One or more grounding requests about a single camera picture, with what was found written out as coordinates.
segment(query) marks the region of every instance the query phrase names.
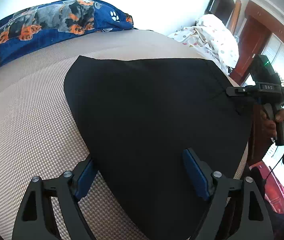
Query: houndstooth patterned mattress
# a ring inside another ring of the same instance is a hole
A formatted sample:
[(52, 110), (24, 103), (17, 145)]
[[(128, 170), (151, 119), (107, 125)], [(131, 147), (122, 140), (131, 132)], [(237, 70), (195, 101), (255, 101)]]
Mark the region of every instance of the houndstooth patterned mattress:
[[(34, 175), (59, 176), (89, 151), (63, 92), (64, 77), (79, 55), (133, 60), (201, 55), (166, 36), (130, 30), (93, 33), (63, 41), (0, 68), (0, 235), (10, 240), (23, 194)], [(247, 148), (235, 178), (243, 172)], [(53, 209), (62, 239), (70, 239), (57, 198)], [(79, 203), (97, 240), (147, 239), (97, 174)]]

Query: device handle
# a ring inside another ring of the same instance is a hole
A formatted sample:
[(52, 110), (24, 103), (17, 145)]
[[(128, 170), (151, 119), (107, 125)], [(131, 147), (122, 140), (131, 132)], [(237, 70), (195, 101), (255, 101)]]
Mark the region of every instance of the device handle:
[[(275, 122), (275, 115), (274, 113), (277, 113), (279, 110), (282, 109), (281, 105), (271, 105), (269, 103), (263, 105), (264, 111), (267, 115), (267, 117)], [(276, 146), (282, 146), (284, 145), (284, 121), (282, 122), (275, 122), (276, 124), (276, 132), (277, 135), (274, 138), (275, 139), (275, 145)]]

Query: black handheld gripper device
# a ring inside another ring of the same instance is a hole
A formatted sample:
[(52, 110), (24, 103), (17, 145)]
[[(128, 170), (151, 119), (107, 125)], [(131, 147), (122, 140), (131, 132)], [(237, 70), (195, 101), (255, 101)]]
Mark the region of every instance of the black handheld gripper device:
[[(256, 55), (249, 67), (255, 86), (228, 87), (226, 94), (230, 97), (254, 98), (255, 102), (263, 106), (270, 120), (275, 121), (276, 113), (284, 105), (284, 87), (278, 74), (274, 71), (269, 59), (265, 55)], [(275, 144), (284, 145), (284, 122), (276, 124), (277, 136)]]

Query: blue gripper pad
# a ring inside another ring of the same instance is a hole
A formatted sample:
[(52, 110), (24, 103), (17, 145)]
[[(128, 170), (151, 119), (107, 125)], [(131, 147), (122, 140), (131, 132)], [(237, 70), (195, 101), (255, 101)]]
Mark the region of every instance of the blue gripper pad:
[(182, 158), (197, 195), (206, 201), (209, 200), (214, 193), (213, 179), (211, 177), (212, 170), (207, 163), (199, 160), (191, 148), (187, 148), (182, 152)]
[(94, 167), (93, 161), (91, 160), (86, 165), (83, 173), (78, 180), (77, 191), (74, 194), (74, 197), (77, 201), (80, 201), (81, 198), (85, 197), (88, 194), (97, 172), (98, 170)]

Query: blue blanket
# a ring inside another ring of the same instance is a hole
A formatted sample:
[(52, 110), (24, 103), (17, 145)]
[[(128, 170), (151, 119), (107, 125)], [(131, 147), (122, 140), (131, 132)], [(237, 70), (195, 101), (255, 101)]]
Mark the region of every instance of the blue blanket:
[(100, 0), (62, 0), (27, 8), (0, 20), (0, 67), (60, 41), (132, 28), (130, 15)]

